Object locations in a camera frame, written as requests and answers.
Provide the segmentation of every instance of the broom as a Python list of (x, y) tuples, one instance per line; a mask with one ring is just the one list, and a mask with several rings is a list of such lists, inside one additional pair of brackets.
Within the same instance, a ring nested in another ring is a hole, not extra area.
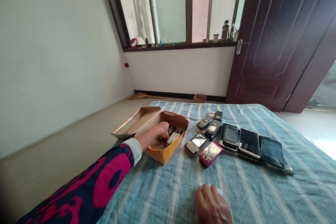
[(164, 99), (162, 96), (149, 96), (146, 95), (145, 93), (136, 93), (132, 95), (129, 100), (136, 100), (136, 99), (143, 99), (143, 98), (155, 98), (155, 99)]

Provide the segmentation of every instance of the orange box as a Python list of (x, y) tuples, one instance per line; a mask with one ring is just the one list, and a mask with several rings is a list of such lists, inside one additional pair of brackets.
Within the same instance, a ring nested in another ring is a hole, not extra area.
[(112, 135), (119, 140), (126, 140), (134, 137), (135, 134), (141, 135), (162, 121), (173, 124), (176, 128), (180, 128), (184, 131), (183, 134), (171, 145), (167, 145), (165, 142), (156, 138), (145, 150), (145, 153), (148, 156), (160, 164), (165, 165), (172, 157), (174, 151), (184, 138), (186, 130), (188, 129), (189, 121), (184, 116), (169, 111), (161, 112), (160, 107), (141, 107), (115, 131), (113, 131)]

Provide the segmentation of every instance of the sleeve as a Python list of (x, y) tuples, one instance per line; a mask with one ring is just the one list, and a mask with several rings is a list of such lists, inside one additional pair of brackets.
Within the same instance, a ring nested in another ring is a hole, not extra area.
[(140, 160), (141, 153), (135, 138), (108, 150), (18, 223), (97, 223), (120, 182)]

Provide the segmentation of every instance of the pink mobile phone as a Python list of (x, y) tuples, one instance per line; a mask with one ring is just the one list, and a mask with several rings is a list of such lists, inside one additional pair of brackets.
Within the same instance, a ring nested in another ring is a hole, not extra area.
[(222, 146), (215, 141), (212, 141), (204, 150), (201, 151), (201, 153), (198, 154), (199, 161), (209, 167), (222, 151)]

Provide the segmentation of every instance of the bottle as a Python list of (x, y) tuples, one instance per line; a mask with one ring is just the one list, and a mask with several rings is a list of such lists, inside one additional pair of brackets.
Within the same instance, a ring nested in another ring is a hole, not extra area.
[(222, 28), (222, 42), (226, 42), (230, 38), (230, 25), (229, 21), (225, 20)]

